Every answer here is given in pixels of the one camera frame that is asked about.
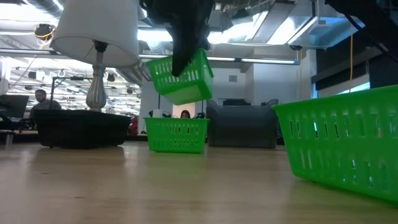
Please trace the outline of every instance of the computer monitor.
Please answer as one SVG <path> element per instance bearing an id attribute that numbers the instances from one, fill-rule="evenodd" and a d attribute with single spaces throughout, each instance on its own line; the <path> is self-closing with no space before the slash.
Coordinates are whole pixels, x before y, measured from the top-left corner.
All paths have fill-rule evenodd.
<path id="1" fill-rule="evenodd" d="M 0 114 L 7 118 L 23 118 L 29 96 L 1 95 Z"/>

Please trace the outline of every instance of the green plastic basket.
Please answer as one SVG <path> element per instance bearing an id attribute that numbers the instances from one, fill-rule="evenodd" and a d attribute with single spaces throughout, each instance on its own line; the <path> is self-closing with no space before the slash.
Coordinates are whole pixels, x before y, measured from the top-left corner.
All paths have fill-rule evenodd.
<path id="1" fill-rule="evenodd" d="M 274 108 L 294 175 L 398 202 L 398 86 Z"/>
<path id="2" fill-rule="evenodd" d="M 172 57 L 148 62 L 155 89 L 175 105 L 211 99 L 213 72 L 206 52 L 199 49 L 179 77 L 172 75 Z"/>
<path id="3" fill-rule="evenodd" d="M 149 149 L 204 153 L 208 119 L 145 118 Z"/>

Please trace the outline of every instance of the black tray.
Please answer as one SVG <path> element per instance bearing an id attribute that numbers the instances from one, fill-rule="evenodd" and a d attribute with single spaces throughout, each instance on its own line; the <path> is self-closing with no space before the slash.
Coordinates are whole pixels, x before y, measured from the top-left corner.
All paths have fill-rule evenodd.
<path id="1" fill-rule="evenodd" d="M 123 144 L 130 118 L 85 110 L 37 110 L 40 143 L 88 149 Z"/>

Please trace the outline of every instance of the window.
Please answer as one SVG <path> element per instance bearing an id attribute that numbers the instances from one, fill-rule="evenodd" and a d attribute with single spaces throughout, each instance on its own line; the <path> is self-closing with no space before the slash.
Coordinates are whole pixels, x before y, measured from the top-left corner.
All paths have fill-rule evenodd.
<path id="1" fill-rule="evenodd" d="M 368 90 L 370 88 L 371 88 L 371 85 L 370 85 L 369 82 L 367 82 L 367 83 L 364 83 L 362 85 L 359 85 L 359 86 L 356 86 L 356 87 L 352 88 L 351 92 Z M 337 93 L 337 95 L 344 94 L 344 93 L 349 93 L 349 90 L 345 90 L 345 91 L 342 91 L 341 93 Z"/>

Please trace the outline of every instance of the wooden table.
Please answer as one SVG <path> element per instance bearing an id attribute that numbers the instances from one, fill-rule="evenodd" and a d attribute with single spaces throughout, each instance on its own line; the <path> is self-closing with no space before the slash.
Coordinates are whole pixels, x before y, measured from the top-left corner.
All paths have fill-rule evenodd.
<path id="1" fill-rule="evenodd" d="M 1 224 L 397 223 L 389 204 L 296 179 L 285 151 L 156 154 L 146 142 L 0 148 Z"/>

